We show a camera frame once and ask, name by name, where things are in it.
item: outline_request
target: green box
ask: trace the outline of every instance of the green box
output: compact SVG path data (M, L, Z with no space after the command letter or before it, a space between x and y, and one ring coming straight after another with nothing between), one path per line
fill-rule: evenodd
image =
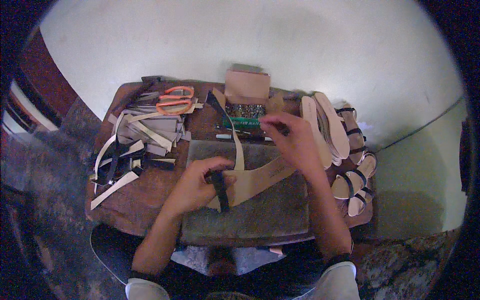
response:
M243 118L243 117L230 117L235 129L260 129L260 122L258 119ZM231 128L230 122L226 117L223 117L223 126Z

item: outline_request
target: black sandal strap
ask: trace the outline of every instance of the black sandal strap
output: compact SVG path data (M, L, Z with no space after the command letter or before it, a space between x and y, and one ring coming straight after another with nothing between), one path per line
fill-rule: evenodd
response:
M356 110L356 109L354 109L354 108L341 108L341 109L335 109L335 112L337 114L339 114L339 113L344 112L344 111L354 111L354 110Z
M361 180L363 181L363 186L367 185L367 178L365 177L365 175L363 175L362 172L358 171L358 169L353 169L352 172L360 176Z
M363 202L364 206L367 206L367 201L360 194L356 194L355 197L359 198Z
M351 181L350 178L348 178L348 176L345 175L345 174L341 174L341 176L342 176L343 179L345 179L345 181L347 182L347 185L348 185L348 198L350 199L350 198L353 197L354 194L355 194L355 191L353 190L352 181Z
M359 152L363 152L367 150L367 146L363 146L363 147L360 147L360 148L357 148L357 149L353 149L353 150L350 150L350 154L355 154L355 153L359 153Z
M347 135L351 135L351 134L354 134L354 133L359 133L359 134L363 135L360 128L354 128L352 130L347 131Z
M361 189L362 191L366 192L368 195L370 196L373 196L373 192L371 189L367 188L367 187L364 187L363 189Z

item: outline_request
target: floor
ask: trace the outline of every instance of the floor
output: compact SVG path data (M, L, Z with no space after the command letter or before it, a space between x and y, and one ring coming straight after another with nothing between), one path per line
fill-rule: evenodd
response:
M95 224L84 213L86 165L100 123L78 99L60 130L35 132L23 155L2 158L3 183L34 195L43 275L60 299L126 299L123 284L90 249Z
M2 183L33 195L31 217L42 275L59 299L126 299L124 286L90 249L89 234L95 224L84 214L86 166L99 126L99 119L78 99L59 131L35 132L35 139L16 152L4 151L8 148L2 145L1 168L8 170L2 172ZM361 231L355 230L354 236L361 236ZM456 237L456 231L448 231L425 238L357 243L360 297L422 299Z

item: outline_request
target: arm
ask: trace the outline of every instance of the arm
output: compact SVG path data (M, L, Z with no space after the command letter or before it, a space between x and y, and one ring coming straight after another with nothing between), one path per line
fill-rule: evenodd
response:
M259 121L282 157L299 170L308 183L311 226L324 259L350 253L350 231L333 197L310 124L287 113L269 114ZM288 136L283 136L273 126L279 123L288 126Z
M175 249L184 213L207 205L215 197L213 184L205 182L209 170L224 169L234 163L222 157L197 160L191 163L162 206L155 223L133 257L132 270L156 275L162 272ZM226 177L226 185L234 178Z

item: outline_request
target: white wall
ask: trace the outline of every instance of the white wall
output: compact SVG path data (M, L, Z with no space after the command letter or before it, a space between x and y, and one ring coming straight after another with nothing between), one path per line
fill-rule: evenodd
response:
M461 101L424 129L377 153L377 237L428 235L462 224L467 197L461 191L458 151L466 116Z
M412 1L60 0L40 30L101 119L125 82L223 82L242 63L263 67L274 87L352 103L378 149L462 95L448 49Z

